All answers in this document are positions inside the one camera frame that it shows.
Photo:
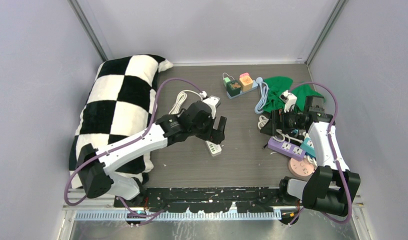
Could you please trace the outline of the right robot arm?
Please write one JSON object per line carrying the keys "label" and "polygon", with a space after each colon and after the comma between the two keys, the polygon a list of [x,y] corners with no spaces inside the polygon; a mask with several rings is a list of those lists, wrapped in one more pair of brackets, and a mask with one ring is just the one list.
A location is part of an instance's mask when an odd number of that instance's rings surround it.
{"label": "right robot arm", "polygon": [[348,216],[361,178],[350,171],[341,155],[334,116],[325,113],[321,97],[307,96],[303,111],[273,110],[260,132],[276,135],[293,130],[303,130],[309,135],[317,168],[308,181],[291,177],[282,179],[277,192],[279,202],[291,205],[300,200],[304,208],[339,217]]}

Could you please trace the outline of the white power strip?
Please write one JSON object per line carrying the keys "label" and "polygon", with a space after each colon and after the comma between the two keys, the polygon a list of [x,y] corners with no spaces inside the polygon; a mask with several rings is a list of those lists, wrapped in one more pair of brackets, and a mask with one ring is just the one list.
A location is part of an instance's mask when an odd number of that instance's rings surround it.
{"label": "white power strip", "polygon": [[220,144],[215,144],[210,141],[205,141],[205,143],[212,157],[215,157],[222,153],[222,146]]}

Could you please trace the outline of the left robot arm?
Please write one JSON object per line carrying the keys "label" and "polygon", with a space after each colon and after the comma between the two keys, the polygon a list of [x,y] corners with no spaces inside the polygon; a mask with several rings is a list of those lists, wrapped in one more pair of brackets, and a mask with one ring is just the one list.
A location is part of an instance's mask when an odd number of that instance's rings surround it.
{"label": "left robot arm", "polygon": [[100,148],[93,148],[90,143],[82,147],[76,169],[86,197],[112,194],[140,207],[146,199],[140,181],[116,171],[139,156],[184,142],[191,136],[219,145],[225,139],[227,121],[221,116],[218,127],[213,128],[220,104],[218,97],[210,96],[179,114],[166,114],[149,128],[115,143]]}

